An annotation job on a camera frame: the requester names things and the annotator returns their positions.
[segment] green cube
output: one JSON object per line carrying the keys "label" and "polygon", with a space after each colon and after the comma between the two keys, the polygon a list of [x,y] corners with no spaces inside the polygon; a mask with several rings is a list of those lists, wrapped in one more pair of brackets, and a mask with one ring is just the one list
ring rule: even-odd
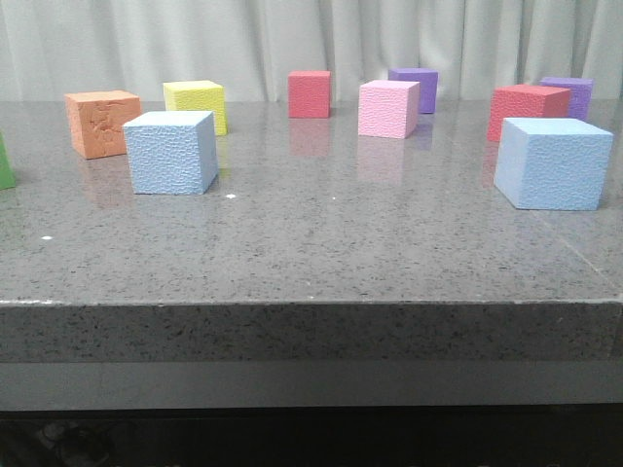
{"label": "green cube", "polygon": [[0,190],[5,188],[13,188],[16,185],[16,178],[9,166],[7,159],[7,151],[4,149],[4,141],[2,133],[0,133]]}

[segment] red cube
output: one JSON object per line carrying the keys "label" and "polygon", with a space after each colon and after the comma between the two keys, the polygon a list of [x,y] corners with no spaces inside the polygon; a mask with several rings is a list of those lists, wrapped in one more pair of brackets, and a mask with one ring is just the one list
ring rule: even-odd
{"label": "red cube", "polygon": [[330,109],[330,71],[293,71],[288,75],[290,118],[327,119]]}
{"label": "red cube", "polygon": [[487,139],[499,141],[506,117],[566,117],[571,91],[551,86],[515,85],[494,90]]}

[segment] tabletop surface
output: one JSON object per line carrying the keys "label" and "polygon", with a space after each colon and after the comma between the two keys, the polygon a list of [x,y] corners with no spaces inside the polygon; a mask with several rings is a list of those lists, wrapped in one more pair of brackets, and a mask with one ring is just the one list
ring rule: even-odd
{"label": "tabletop surface", "polygon": [[488,118],[440,102],[397,140],[355,103],[231,103],[207,193],[154,196],[72,149],[62,103],[1,103],[0,362],[622,357],[623,105],[592,104],[590,212],[515,209]]}
{"label": "tabletop surface", "polygon": [[1,304],[618,302],[622,109],[593,103],[616,136],[603,199],[566,212],[494,187],[488,102],[441,102],[406,140],[358,136],[354,103],[231,103],[201,196],[134,195],[127,156],[72,149],[62,103],[1,103]]}

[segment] yellow cube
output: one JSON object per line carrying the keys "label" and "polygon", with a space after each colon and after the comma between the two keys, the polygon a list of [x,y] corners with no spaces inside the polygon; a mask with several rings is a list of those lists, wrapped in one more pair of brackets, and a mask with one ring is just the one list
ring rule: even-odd
{"label": "yellow cube", "polygon": [[227,134],[225,89],[211,81],[178,81],[164,83],[166,110],[211,110],[214,131]]}

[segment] textured foam block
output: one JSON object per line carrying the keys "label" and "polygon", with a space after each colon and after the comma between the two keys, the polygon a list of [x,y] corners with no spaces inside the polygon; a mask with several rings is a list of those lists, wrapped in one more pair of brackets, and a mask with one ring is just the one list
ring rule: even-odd
{"label": "textured foam block", "polygon": [[419,102],[420,83],[376,80],[360,86],[359,134],[406,138],[418,124]]}
{"label": "textured foam block", "polygon": [[71,144],[85,159],[126,153],[122,126],[141,114],[140,99],[124,90],[65,95]]}
{"label": "textured foam block", "polygon": [[611,147],[577,119],[505,119],[495,185],[520,209],[597,209]]}
{"label": "textured foam block", "polygon": [[164,83],[166,110],[210,110],[214,112],[214,130],[227,134],[225,89],[211,81]]}
{"label": "textured foam block", "polygon": [[387,73],[387,78],[393,81],[420,82],[419,112],[421,114],[435,113],[439,81],[438,71],[429,68],[392,68]]}
{"label": "textured foam block", "polygon": [[541,80],[540,84],[556,88],[569,88],[571,90],[571,99],[568,103],[567,116],[572,119],[586,120],[591,103],[591,95],[593,94],[593,80],[546,76]]}
{"label": "textured foam block", "polygon": [[331,112],[331,72],[292,71],[288,75],[288,116],[326,119]]}
{"label": "textured foam block", "polygon": [[9,166],[7,150],[4,147],[2,133],[0,133],[0,190],[4,190],[5,188],[13,188],[15,185],[16,179],[13,175],[11,167]]}
{"label": "textured foam block", "polygon": [[148,112],[124,133],[137,194],[201,194],[218,174],[212,112]]}
{"label": "textured foam block", "polygon": [[549,86],[515,85],[494,90],[487,139],[499,141],[507,117],[566,117],[571,91]]}

